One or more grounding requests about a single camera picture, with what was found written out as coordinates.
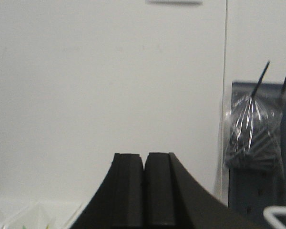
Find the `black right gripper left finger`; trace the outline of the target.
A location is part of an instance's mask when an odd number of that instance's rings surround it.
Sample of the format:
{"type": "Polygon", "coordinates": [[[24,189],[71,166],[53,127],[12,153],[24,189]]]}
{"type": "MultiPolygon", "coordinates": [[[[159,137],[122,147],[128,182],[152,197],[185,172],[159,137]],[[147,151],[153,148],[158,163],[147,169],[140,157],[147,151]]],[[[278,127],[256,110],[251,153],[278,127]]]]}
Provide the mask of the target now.
{"type": "Polygon", "coordinates": [[[102,184],[71,228],[143,228],[143,163],[139,154],[114,155],[102,184]]]}

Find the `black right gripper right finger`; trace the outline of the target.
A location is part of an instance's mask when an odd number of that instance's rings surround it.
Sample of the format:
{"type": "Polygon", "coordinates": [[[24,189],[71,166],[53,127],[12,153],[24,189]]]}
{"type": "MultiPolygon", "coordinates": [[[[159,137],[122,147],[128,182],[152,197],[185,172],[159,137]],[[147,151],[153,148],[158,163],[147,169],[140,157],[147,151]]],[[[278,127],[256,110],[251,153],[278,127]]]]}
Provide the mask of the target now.
{"type": "Polygon", "coordinates": [[[174,153],[150,153],[145,163],[147,229],[257,229],[206,191],[174,153]]]}

